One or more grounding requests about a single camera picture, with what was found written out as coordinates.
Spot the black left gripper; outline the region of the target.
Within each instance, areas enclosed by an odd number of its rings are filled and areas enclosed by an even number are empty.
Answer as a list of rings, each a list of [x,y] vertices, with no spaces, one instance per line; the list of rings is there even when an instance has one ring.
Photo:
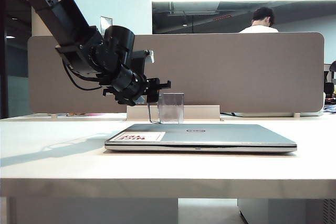
[[[118,104],[135,106],[144,104],[146,80],[126,66],[121,66],[114,75],[107,74],[102,78],[103,95],[112,93]],[[147,79],[146,102],[156,103],[159,99],[158,89],[170,89],[171,81],[161,83],[159,78]]]

